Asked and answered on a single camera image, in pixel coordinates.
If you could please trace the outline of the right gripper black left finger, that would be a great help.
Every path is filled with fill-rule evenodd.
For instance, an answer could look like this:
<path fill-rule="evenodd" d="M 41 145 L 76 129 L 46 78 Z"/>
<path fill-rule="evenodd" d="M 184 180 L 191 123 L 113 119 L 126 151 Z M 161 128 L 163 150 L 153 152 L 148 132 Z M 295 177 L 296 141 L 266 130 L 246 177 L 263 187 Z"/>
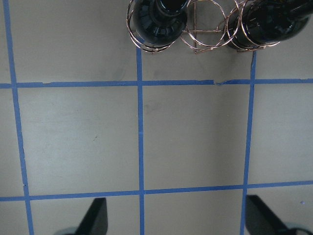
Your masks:
<path fill-rule="evenodd" d="M 76 235 L 106 235 L 108 212 L 106 198 L 95 198 L 75 231 Z"/>

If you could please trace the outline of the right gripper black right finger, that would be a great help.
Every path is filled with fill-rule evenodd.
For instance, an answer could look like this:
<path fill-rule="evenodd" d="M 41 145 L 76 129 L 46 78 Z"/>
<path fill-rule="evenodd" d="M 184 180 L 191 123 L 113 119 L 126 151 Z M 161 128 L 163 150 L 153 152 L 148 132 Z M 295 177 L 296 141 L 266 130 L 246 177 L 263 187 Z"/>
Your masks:
<path fill-rule="evenodd" d="M 296 235 L 257 195 L 246 196 L 245 226 L 250 235 Z"/>

